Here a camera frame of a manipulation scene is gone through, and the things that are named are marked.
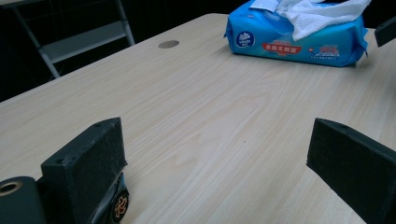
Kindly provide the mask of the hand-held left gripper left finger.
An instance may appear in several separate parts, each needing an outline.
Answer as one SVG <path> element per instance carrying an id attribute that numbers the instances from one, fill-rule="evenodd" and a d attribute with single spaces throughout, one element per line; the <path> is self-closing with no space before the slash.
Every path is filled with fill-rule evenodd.
<path id="1" fill-rule="evenodd" d="M 121 119 L 99 121 L 41 164 L 50 224 L 90 224 L 127 165 Z"/>

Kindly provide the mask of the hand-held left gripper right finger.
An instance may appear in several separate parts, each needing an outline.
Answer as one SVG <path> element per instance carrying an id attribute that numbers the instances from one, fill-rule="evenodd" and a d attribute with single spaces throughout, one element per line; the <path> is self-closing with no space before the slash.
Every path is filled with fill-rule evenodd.
<path id="1" fill-rule="evenodd" d="M 396 224 L 396 151 L 344 124 L 316 119 L 306 165 L 367 224 Z"/>

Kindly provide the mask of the blue black toy car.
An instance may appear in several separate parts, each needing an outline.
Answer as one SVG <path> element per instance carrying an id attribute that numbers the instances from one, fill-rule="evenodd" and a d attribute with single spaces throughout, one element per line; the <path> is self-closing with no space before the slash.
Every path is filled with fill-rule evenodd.
<path id="1" fill-rule="evenodd" d="M 129 201 L 124 174 L 120 174 L 99 203 L 90 224 L 120 224 L 127 212 Z"/>

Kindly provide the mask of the white wet wipe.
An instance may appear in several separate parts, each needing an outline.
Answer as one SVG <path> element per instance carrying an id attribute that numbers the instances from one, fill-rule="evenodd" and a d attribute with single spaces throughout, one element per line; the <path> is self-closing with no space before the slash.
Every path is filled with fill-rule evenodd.
<path id="1" fill-rule="evenodd" d="M 286 18 L 293 25 L 294 41 L 328 26 L 356 20 L 372 0 L 346 0 L 324 6 L 325 0 L 253 0 L 250 8 L 262 9 Z"/>

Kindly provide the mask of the blue wet wipes pack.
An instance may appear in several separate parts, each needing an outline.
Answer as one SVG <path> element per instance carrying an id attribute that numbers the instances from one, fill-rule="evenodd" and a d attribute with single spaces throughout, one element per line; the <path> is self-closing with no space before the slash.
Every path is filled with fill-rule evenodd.
<path id="1" fill-rule="evenodd" d="M 344 67 L 366 52 L 364 37 L 368 30 L 362 17 L 295 41 L 294 27 L 288 19 L 252 4 L 246 2 L 228 17 L 225 36 L 235 54 Z"/>

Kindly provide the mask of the white metal stand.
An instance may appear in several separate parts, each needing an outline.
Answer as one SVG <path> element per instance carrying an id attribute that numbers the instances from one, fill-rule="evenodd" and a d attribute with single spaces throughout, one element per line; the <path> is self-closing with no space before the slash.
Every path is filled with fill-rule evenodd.
<path id="1" fill-rule="evenodd" d="M 125 38 L 128 41 L 129 46 L 135 44 L 130 24 L 127 20 L 121 0 L 112 0 L 119 14 L 119 19 L 117 21 L 42 45 L 29 27 L 27 20 L 19 11 L 19 7 L 23 5 L 33 4 L 40 1 L 42 0 L 21 0 L 9 4 L 8 7 L 11 8 L 16 15 L 21 26 L 34 43 L 38 53 L 54 78 L 60 77 L 59 71 L 55 67 L 56 63 L 70 59 L 86 51 L 102 47 L 103 45 L 117 41 L 121 38 Z"/>

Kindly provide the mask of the round grey table grommet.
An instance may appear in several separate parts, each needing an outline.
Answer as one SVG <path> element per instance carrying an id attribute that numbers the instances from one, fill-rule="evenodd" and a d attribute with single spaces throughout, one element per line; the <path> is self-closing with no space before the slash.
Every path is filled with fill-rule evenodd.
<path id="1" fill-rule="evenodd" d="M 158 47 L 160 49 L 170 49 L 170 48 L 177 46 L 178 44 L 179 44 L 179 42 L 177 40 L 168 40 L 168 41 L 164 41 L 164 42 L 160 43 L 158 45 Z"/>

